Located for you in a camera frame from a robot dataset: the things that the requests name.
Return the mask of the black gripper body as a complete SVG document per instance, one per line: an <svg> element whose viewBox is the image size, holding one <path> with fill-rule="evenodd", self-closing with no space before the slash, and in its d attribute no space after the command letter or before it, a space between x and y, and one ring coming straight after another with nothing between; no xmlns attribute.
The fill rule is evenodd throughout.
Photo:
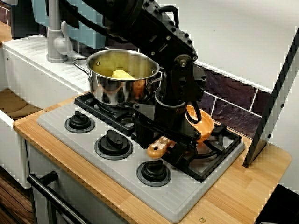
<svg viewBox="0 0 299 224"><path fill-rule="evenodd" d="M134 104L134 120L138 117L153 122L155 130L162 136L179 143L191 144L201 139L201 133L193 126L201 121L191 118L187 112L186 102L165 104L161 91L155 91L153 98L154 105Z"/></svg>

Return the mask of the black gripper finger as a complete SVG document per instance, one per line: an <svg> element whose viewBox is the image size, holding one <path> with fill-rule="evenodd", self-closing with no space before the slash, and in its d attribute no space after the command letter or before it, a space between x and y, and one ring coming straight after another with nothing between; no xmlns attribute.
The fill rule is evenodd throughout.
<svg viewBox="0 0 299 224"><path fill-rule="evenodd" d="M153 122L138 117L135 119L135 141L144 149L158 140L162 135L155 130Z"/></svg>
<svg viewBox="0 0 299 224"><path fill-rule="evenodd" d="M185 144L170 141L170 145L166 147L163 160L176 168L188 168L191 161L198 155L197 142Z"/></svg>

